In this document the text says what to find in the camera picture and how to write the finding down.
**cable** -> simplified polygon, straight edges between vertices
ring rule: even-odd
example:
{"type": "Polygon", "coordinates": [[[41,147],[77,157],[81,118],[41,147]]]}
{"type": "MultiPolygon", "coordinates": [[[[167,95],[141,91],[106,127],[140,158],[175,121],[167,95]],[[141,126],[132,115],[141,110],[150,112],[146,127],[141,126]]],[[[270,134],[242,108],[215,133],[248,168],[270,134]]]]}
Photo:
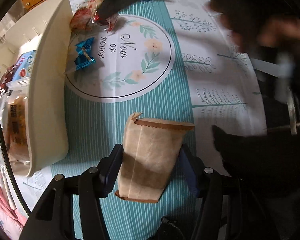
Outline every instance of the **cable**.
{"type": "Polygon", "coordinates": [[[16,182],[16,179],[14,177],[14,174],[13,174],[13,171],[12,171],[12,168],[11,168],[11,164],[10,164],[10,161],[9,161],[8,152],[7,152],[7,148],[6,148],[6,144],[5,144],[4,137],[3,137],[1,124],[0,124],[0,146],[1,146],[1,150],[2,150],[4,165],[6,166],[8,176],[10,178],[13,189],[14,189],[15,193],[17,194],[17,197],[18,197],[23,209],[26,211],[27,215],[30,216],[31,211],[30,211],[28,205],[26,204],[26,202],[25,202],[25,200],[24,200],[24,198],[23,198],[23,196],[20,192],[20,189],[18,187],[18,184],[16,182]]]}

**cream storage bin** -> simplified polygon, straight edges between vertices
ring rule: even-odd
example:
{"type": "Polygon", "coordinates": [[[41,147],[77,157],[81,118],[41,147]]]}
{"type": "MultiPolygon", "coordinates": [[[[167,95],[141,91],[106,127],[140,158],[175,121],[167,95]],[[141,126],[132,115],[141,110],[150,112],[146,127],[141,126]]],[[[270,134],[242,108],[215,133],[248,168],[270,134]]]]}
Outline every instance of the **cream storage bin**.
{"type": "Polygon", "coordinates": [[[32,176],[68,152],[64,71],[72,15],[69,0],[46,0],[18,20],[0,45],[1,74],[22,53],[37,50],[26,109],[30,165],[13,163],[16,175],[32,176]]]}

